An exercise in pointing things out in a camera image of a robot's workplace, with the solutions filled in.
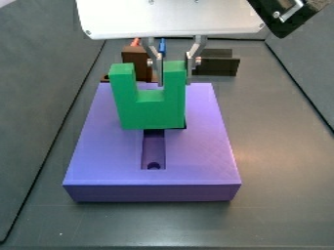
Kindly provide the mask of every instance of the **gray table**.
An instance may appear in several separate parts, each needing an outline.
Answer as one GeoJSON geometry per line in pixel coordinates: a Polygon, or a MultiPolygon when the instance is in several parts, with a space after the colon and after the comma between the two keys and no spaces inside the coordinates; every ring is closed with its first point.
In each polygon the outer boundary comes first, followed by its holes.
{"type": "MultiPolygon", "coordinates": [[[[191,40],[167,40],[177,60],[191,40]]],[[[129,40],[107,42],[8,240],[12,247],[334,246],[334,138],[264,42],[210,40],[242,58],[213,82],[243,178],[233,202],[76,204],[62,182],[99,78],[129,40]]]]}

